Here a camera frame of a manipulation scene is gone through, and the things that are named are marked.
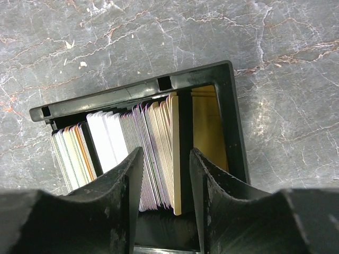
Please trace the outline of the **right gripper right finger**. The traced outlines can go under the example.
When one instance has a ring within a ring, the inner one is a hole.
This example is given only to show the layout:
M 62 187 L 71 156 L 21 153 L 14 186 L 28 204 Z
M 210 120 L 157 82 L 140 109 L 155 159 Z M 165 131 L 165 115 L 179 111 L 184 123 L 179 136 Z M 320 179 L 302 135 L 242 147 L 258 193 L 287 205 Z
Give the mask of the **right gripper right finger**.
M 190 153 L 202 253 L 338 253 L 338 189 L 267 193 Z

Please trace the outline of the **black card tray box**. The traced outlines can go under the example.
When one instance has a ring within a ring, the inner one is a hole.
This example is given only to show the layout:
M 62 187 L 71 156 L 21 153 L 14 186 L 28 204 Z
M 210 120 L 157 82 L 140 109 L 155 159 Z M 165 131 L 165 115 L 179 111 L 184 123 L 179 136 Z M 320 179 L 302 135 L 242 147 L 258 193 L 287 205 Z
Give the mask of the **black card tray box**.
M 200 252 L 191 150 L 249 181 L 229 61 L 35 107 L 30 116 L 52 127 L 68 194 L 142 148 L 133 253 Z

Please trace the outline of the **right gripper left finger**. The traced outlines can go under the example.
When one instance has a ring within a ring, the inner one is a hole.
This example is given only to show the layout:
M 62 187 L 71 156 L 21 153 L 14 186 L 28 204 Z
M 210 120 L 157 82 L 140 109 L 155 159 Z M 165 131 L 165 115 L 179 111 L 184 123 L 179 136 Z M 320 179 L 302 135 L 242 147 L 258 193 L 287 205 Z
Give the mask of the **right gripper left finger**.
M 143 158 L 136 148 L 66 196 L 2 191 L 1 253 L 133 253 Z

